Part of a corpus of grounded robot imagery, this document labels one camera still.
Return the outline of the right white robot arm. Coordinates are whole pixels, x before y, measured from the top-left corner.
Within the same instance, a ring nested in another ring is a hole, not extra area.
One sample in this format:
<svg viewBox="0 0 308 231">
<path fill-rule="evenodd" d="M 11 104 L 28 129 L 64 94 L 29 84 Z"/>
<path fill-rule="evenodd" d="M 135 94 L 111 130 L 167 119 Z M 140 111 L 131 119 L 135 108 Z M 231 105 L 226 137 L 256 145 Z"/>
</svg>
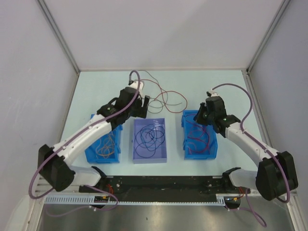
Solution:
<svg viewBox="0 0 308 231">
<path fill-rule="evenodd" d="M 239 118 L 228 115 L 220 96 L 211 96 L 200 104 L 194 117 L 197 124 L 212 126 L 217 134 L 236 144 L 257 166 L 257 171 L 234 167 L 223 173 L 222 188 L 227 193 L 239 187 L 257 190 L 271 201 L 298 187 L 293 156 L 266 145 L 247 132 Z"/>
</svg>

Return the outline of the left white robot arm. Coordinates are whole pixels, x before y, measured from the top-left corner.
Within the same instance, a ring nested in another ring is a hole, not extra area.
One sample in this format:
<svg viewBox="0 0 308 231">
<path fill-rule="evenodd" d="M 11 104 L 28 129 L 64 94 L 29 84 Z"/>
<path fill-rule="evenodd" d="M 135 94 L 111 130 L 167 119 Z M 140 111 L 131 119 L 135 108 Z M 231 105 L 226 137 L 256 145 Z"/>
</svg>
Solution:
<svg viewBox="0 0 308 231">
<path fill-rule="evenodd" d="M 137 83 L 125 87 L 119 97 L 103 105 L 74 135 L 53 147 L 40 147 L 39 173 L 54 190 L 61 192 L 72 183 L 89 185 L 98 193 L 106 188 L 106 180 L 99 169 L 76 167 L 73 162 L 95 141 L 124 124 L 130 117 L 146 118 L 150 97 L 143 95 L 142 90 L 143 85 Z"/>
</svg>

